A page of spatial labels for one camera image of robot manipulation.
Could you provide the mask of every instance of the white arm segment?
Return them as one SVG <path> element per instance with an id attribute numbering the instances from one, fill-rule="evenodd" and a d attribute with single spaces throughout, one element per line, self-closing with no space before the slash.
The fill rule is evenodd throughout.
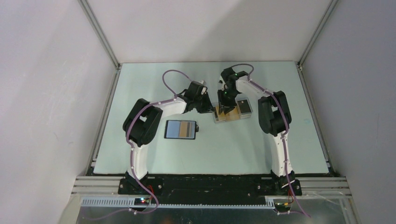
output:
<path id="1" fill-rule="evenodd" d="M 186 105 L 187 103 L 184 100 L 181 98 L 176 98 L 172 102 L 155 106 L 162 109 L 163 112 L 161 118 L 165 118 L 174 114 L 182 114 Z M 147 150 L 149 146 L 142 145 L 141 147 L 138 147 L 135 142 L 131 142 L 134 145 L 134 148 L 131 149 L 134 157 L 134 172 L 136 177 L 140 180 L 147 174 Z M 131 166 L 128 167 L 128 173 L 129 175 L 133 176 Z"/>
<path id="2" fill-rule="evenodd" d="M 254 86 L 248 81 L 247 76 L 243 76 L 236 80 L 236 89 L 241 92 L 245 93 L 249 97 L 254 97 L 255 99 L 260 99 L 261 97 L 268 97 L 269 94 L 264 93 L 262 90 Z M 275 173 L 277 176 L 286 176 L 286 171 L 285 171 L 285 156 L 284 156 L 284 148 L 283 148 L 283 143 L 282 143 L 282 133 L 279 133 L 276 137 L 274 138 L 275 141 L 275 148 L 271 148 L 271 154 L 272 154 L 272 172 Z M 288 147 L 288 142 L 287 142 L 287 134 L 285 135 L 285 141 L 286 141 L 286 152 L 287 152 L 287 158 L 288 158 L 288 163 L 287 163 L 287 172 L 290 174 L 290 172 L 293 170 L 290 164 L 290 157 L 289 157 L 289 147 Z"/>

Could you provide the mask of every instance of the white table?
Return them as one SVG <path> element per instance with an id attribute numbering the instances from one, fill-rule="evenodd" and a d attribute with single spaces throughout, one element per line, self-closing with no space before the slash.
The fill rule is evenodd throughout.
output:
<path id="1" fill-rule="evenodd" d="M 219 76 L 235 62 L 208 63 L 125 63 L 122 65 L 94 173 L 125 173 L 129 166 L 130 146 L 125 141 L 122 124 L 139 98 L 159 101 L 173 97 L 161 76 L 169 69 L 183 71 L 191 79 L 205 80 L 212 102 L 217 102 Z M 285 92 L 292 123 L 289 154 L 294 171 L 328 173 L 327 164 L 312 121 L 294 62 L 251 62 L 251 78 L 261 86 Z M 250 71 L 248 66 L 234 68 Z M 176 92 L 188 88 L 190 81 L 171 72 L 165 80 Z M 148 149 L 148 171 L 157 174 L 265 174 L 271 170 L 273 140 L 258 124 L 257 101 L 250 99 L 252 117 L 215 124 L 212 114 L 195 110 L 162 119 L 156 137 Z M 199 132 L 195 140 L 164 139 L 168 119 L 196 120 Z"/>

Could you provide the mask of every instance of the white wall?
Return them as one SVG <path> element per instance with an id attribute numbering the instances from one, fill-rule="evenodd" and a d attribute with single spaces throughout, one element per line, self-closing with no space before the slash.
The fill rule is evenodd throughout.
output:
<path id="1" fill-rule="evenodd" d="M 58 221 L 114 67 L 78 1 L 0 3 L 0 222 Z"/>
<path id="2" fill-rule="evenodd" d="M 303 72 L 364 224 L 395 223 L 396 1 L 340 1 Z"/>
<path id="3" fill-rule="evenodd" d="M 298 61 L 330 0 L 90 0 L 120 62 Z"/>

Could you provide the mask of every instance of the perforated metal strip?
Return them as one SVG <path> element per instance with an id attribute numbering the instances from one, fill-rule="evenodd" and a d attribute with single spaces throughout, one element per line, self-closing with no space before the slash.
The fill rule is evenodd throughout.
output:
<path id="1" fill-rule="evenodd" d="M 83 197 L 82 207 L 146 207 L 145 205 L 134 205 L 135 197 Z M 274 200 L 266 199 L 266 204 L 258 205 L 207 205 L 207 204 L 160 204 L 159 208 L 192 208 L 192 209 L 274 209 Z"/>

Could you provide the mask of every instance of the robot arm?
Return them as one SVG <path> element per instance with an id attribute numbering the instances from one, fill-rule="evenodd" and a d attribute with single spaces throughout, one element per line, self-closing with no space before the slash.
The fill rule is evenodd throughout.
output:
<path id="1" fill-rule="evenodd" d="M 218 90 L 219 98 L 219 111 L 218 113 L 224 112 L 227 114 L 232 111 L 235 106 L 235 97 L 240 93 L 247 94 L 250 98 L 257 99 L 258 102 L 258 116 L 259 124 L 261 129 L 265 133 L 269 133 L 273 136 L 275 141 L 275 148 L 271 149 L 272 154 L 272 170 L 271 174 L 275 182 L 278 183 L 280 188 L 287 186 L 288 182 L 285 178 L 289 175 L 290 182 L 294 182 L 294 172 L 291 167 L 289 160 L 289 149 L 287 144 L 287 133 L 285 123 L 282 119 L 279 108 L 273 111 L 273 107 L 277 107 L 273 96 L 276 97 L 279 102 L 283 113 L 286 117 L 287 123 L 290 124 L 291 116 L 289 112 L 289 106 L 286 100 L 286 96 L 282 91 L 273 92 L 270 90 L 263 91 L 258 85 L 248 80 L 248 74 L 244 71 L 234 72 L 232 68 L 224 69 L 221 73 L 220 81 L 222 84 L 221 90 Z M 286 142 L 286 155 L 283 148 L 282 139 Z M 285 156 L 287 156 L 287 172 L 285 170 Z"/>
<path id="2" fill-rule="evenodd" d="M 149 102 L 144 99 L 139 99 L 136 102 L 124 122 L 123 129 L 125 132 L 127 132 L 132 120 L 139 111 L 148 104 Z M 132 163 L 134 165 L 134 173 L 139 180 L 147 174 L 148 144 L 154 139 L 161 118 L 174 114 L 183 114 L 194 108 L 199 113 L 213 112 L 213 106 L 207 94 L 207 87 L 204 81 L 192 81 L 189 88 L 178 94 L 176 98 L 148 107 L 140 118 L 136 120 L 128 139 L 134 146 L 131 153 Z M 130 166 L 127 172 L 130 176 L 133 176 Z"/>

